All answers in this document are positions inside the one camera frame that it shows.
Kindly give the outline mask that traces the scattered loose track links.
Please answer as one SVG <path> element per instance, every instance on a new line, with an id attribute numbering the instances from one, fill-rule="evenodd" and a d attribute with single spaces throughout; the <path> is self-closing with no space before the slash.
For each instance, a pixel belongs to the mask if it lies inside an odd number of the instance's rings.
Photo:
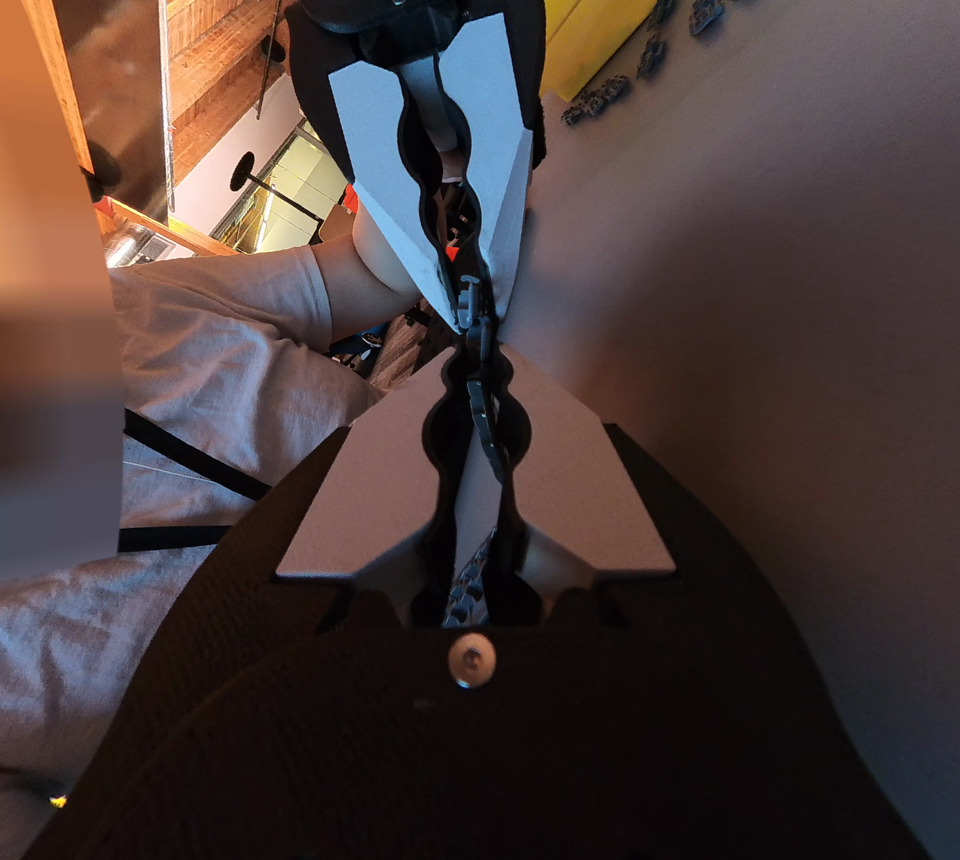
<path id="1" fill-rule="evenodd" d="M 724 13 L 727 3 L 734 0 L 694 0 L 688 18 L 688 30 L 691 37 L 700 35 L 710 24 Z M 574 126 L 587 117 L 597 116 L 605 107 L 615 102 L 621 94 L 631 88 L 633 79 L 649 78 L 666 57 L 667 42 L 663 36 L 663 27 L 677 8 L 678 0 L 656 0 L 646 21 L 650 36 L 640 55 L 637 71 L 633 77 L 618 74 L 607 78 L 600 86 L 582 88 L 572 100 L 570 106 L 561 114 L 561 122 Z"/>

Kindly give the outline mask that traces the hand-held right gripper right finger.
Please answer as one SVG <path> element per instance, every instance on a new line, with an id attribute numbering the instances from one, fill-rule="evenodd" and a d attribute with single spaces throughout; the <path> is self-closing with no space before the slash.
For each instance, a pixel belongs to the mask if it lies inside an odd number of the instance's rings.
<path id="1" fill-rule="evenodd" d="M 490 481 L 490 622 L 535 624 L 572 588 L 666 577 L 675 564 L 604 425 L 507 344 L 508 393 L 529 435 Z"/>

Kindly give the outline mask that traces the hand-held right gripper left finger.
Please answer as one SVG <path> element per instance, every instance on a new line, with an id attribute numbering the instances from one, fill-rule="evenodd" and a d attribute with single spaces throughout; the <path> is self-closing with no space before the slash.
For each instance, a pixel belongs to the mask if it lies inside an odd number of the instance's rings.
<path id="1" fill-rule="evenodd" d="M 436 356 L 355 420 L 287 552 L 282 579 L 323 579 L 387 595 L 409 626 L 439 626 L 455 556 L 461 396 Z"/>

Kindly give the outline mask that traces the black ceiling pole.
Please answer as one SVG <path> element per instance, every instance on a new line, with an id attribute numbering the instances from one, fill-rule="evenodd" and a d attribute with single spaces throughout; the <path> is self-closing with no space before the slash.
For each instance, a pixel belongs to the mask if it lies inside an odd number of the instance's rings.
<path id="1" fill-rule="evenodd" d="M 255 154 L 252 151 L 247 151 L 237 162 L 236 167 L 232 173 L 232 177 L 229 181 L 230 190 L 233 192 L 240 191 L 248 182 L 255 184 L 256 186 L 267 191 L 269 194 L 274 195 L 275 197 L 281 199 L 286 204 L 293 206 L 294 209 L 300 213 L 310 217 L 312 220 L 316 221 L 317 224 L 322 224 L 324 221 L 323 217 L 318 216 L 307 207 L 303 206 L 299 202 L 293 200 L 282 192 L 278 191 L 275 187 L 271 186 L 267 182 L 263 182 L 252 173 L 252 168 L 254 167 L 256 158 Z"/>

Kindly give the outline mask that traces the person's left forearm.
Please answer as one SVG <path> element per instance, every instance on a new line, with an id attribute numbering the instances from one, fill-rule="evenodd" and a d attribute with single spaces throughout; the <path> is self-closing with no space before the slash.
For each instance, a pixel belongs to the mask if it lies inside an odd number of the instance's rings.
<path id="1" fill-rule="evenodd" d="M 351 234 L 311 248 L 329 297 L 332 341 L 389 322 L 423 295 L 363 203 L 353 225 Z"/>

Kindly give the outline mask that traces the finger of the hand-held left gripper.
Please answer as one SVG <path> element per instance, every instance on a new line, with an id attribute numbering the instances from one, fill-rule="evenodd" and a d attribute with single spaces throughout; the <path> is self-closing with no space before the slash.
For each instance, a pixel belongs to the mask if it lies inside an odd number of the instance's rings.
<path id="1" fill-rule="evenodd" d="M 499 319 L 520 259 L 533 132 L 522 120 L 504 15 L 467 22 L 442 53 L 439 81 L 469 130 L 465 178 L 478 199 L 478 246 Z"/>
<path id="2" fill-rule="evenodd" d="M 431 182 L 410 161 L 402 138 L 416 106 L 399 75 L 368 62 L 354 62 L 328 79 L 362 205 L 426 301 L 460 333 Z"/>

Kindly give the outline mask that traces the single grey track link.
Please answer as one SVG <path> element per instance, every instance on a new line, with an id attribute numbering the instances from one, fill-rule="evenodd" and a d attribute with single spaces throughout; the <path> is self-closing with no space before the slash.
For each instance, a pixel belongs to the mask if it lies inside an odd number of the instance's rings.
<path id="1" fill-rule="evenodd" d="M 462 289 L 458 296 L 457 324 L 462 333 L 481 323 L 486 316 L 485 296 L 481 280 L 462 275 Z"/>

